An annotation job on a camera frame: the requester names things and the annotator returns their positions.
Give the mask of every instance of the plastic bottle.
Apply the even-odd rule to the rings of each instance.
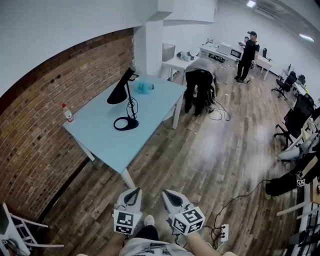
[[[65,118],[67,119],[67,121],[68,121],[69,123],[71,123],[71,122],[74,120],[74,117],[72,116],[71,111],[70,111],[69,108],[67,107],[67,104],[66,104],[66,103],[63,103],[63,104],[62,104],[62,108],[63,108],[63,113],[64,113]]]

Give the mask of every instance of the power strip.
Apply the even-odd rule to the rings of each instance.
[[[222,232],[221,232],[221,236],[222,237],[220,238],[220,241],[221,242],[226,242],[229,239],[229,225],[228,224],[223,224],[221,226],[221,228],[222,228]]]

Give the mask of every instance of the ceiling light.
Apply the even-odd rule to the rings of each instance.
[[[299,34],[300,37],[302,37],[303,39],[309,41],[309,42],[315,42],[315,40],[313,40],[310,36],[307,36],[305,34]]]
[[[249,0],[249,2],[246,4],[246,6],[252,8],[256,5],[256,2]]]

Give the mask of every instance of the brick wall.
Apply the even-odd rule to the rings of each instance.
[[[102,35],[48,59],[0,98],[0,202],[35,220],[85,159],[62,128],[132,64],[133,29]]]

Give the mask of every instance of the black desk lamp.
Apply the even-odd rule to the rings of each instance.
[[[126,113],[128,116],[127,117],[119,117],[114,121],[113,126],[118,131],[132,130],[132,129],[138,127],[138,125],[139,125],[139,122],[137,121],[137,115],[136,115],[136,113],[138,111],[137,112],[134,111],[135,103],[133,100],[135,100],[137,107],[138,107],[138,102],[136,101],[135,98],[131,97],[129,85],[128,85],[128,80],[134,74],[134,72],[135,71],[132,70],[130,67],[128,68],[128,70],[124,73],[123,77],[120,79],[119,83],[116,85],[116,87],[114,88],[114,90],[112,91],[112,93],[110,94],[109,98],[106,101],[109,104],[118,104],[118,103],[123,102],[127,98],[127,92],[125,89],[125,85],[126,85],[126,88],[127,88],[128,94],[129,94],[129,103],[126,106],[127,107]],[[131,108],[132,116],[129,116],[128,107]],[[123,128],[116,127],[116,122],[119,120],[126,120],[128,122],[126,127],[123,127]]]

